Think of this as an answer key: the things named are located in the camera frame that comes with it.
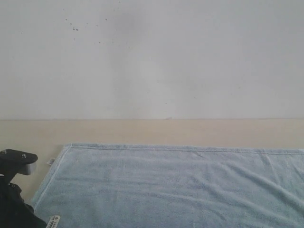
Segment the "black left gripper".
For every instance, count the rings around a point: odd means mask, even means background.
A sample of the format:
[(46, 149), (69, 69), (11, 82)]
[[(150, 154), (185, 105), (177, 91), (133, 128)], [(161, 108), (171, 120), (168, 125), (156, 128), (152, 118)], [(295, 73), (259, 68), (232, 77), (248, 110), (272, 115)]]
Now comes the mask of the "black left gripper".
[(2, 228), (45, 228), (47, 223), (34, 214), (21, 197), (21, 188), (0, 177), (0, 226)]

